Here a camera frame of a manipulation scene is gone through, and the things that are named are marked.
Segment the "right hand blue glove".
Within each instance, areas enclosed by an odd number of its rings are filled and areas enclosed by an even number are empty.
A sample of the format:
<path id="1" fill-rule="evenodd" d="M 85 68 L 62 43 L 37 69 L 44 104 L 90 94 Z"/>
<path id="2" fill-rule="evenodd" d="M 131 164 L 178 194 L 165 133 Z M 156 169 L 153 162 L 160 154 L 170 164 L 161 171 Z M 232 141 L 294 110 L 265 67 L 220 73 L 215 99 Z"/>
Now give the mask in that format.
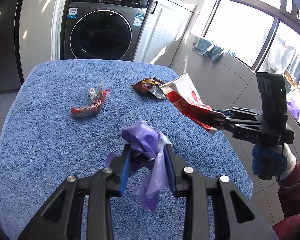
<path id="1" fill-rule="evenodd" d="M 287 144 L 275 147 L 254 145 L 252 150 L 252 170 L 254 175 L 271 175 L 276 179 L 286 179 L 296 166 L 296 156 Z"/>

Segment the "right forearm maroon sleeve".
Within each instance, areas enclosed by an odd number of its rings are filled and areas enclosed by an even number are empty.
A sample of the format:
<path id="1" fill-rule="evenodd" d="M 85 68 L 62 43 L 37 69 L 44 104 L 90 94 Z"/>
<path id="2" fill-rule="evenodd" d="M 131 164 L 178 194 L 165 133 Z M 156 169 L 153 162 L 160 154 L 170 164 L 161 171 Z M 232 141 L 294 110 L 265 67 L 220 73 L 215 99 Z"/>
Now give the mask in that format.
<path id="1" fill-rule="evenodd" d="M 300 182 L 300 164 L 297 164 L 293 172 L 281 184 L 285 187 L 296 185 Z M 277 192 L 284 220 L 273 226 L 279 239 L 290 239 L 300 224 L 300 185 L 285 190 L 280 188 Z"/>

